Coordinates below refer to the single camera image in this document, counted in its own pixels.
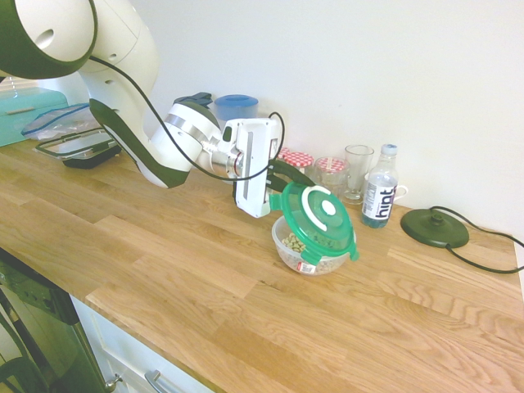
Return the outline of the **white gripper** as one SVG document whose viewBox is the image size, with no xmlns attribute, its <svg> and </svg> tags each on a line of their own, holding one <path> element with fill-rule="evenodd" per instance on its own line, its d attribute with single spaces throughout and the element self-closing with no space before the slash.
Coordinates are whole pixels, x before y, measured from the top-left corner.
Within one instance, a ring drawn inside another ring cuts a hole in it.
<svg viewBox="0 0 524 393">
<path fill-rule="evenodd" d="M 295 166 L 273 159 L 281 137 L 280 123 L 269 118 L 237 119 L 232 121 L 235 148 L 242 153 L 235 202 L 239 209 L 253 217 L 263 217 L 270 212 L 268 188 L 282 192 L 291 182 L 315 185 L 315 182 Z"/>
</svg>

